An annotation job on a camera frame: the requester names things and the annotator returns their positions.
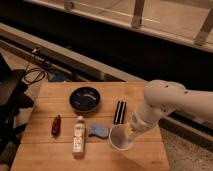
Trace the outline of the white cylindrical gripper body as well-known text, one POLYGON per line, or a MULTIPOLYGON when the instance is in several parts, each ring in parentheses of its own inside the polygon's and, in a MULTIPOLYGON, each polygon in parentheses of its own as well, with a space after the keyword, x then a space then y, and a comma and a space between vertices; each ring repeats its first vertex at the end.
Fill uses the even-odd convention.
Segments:
POLYGON ((164 112, 160 108, 152 107, 144 102, 133 111, 130 125, 135 132, 146 132, 152 129, 163 117, 164 112))

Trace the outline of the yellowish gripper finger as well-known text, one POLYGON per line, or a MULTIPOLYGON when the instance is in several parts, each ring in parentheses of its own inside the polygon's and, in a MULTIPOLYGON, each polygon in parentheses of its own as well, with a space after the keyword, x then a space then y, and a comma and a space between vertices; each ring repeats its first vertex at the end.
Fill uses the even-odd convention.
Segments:
POLYGON ((126 124, 124 133, 125 133, 125 137, 126 137, 127 141, 132 142, 134 139, 134 131, 133 131, 130 123, 126 124))

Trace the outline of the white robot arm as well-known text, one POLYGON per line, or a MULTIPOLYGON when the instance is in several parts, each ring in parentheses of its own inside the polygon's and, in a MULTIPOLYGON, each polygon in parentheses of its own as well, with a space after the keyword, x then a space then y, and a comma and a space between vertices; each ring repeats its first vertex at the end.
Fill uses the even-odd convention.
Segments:
POLYGON ((125 128, 128 142, 175 111, 213 122, 213 92, 189 90, 177 82, 153 80, 145 85, 143 97, 144 101, 133 111, 125 128))

